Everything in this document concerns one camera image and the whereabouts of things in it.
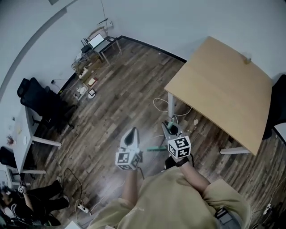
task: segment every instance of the forearm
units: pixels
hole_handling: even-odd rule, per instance
[[[23,195],[24,195],[24,198],[25,198],[25,202],[26,202],[27,207],[29,207],[32,211],[34,211],[34,210],[33,210],[32,203],[31,203],[31,200],[30,200],[30,198],[28,197],[28,195],[27,195],[26,193],[23,193]]]
[[[195,170],[189,163],[185,163],[180,167],[181,172],[185,176],[188,183],[193,186],[199,193],[203,193],[210,182]]]
[[[137,170],[128,171],[125,180],[122,198],[131,202],[134,206],[137,203]]]

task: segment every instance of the tabletop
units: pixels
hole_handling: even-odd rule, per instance
[[[208,37],[165,90],[214,122],[254,155],[268,118],[272,81],[253,62]]]
[[[13,152],[19,173],[23,170],[29,148],[32,144],[32,137],[29,109],[22,106],[16,118],[13,134],[13,138],[16,141],[16,144],[13,145]]]

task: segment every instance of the white cube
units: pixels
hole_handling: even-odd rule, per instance
[[[168,151],[176,158],[187,157],[191,154],[191,142],[188,136],[169,140]]]
[[[135,170],[141,160],[138,153],[133,150],[117,152],[115,164],[122,170]]]

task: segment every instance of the person in beige shirt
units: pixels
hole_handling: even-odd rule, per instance
[[[176,162],[178,167],[145,179],[139,193],[137,171],[127,171],[122,197],[109,203],[88,229],[249,227],[251,209],[238,192],[221,179],[210,183],[191,166],[186,157]],[[229,213],[225,215],[226,220],[215,217],[222,207]],[[235,222],[239,227],[222,225],[229,219],[233,220],[230,223]]]

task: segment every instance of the black watch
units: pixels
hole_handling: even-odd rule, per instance
[[[189,159],[187,157],[184,157],[182,160],[180,160],[176,163],[176,166],[181,167],[183,164],[185,164],[187,162],[189,162]]]

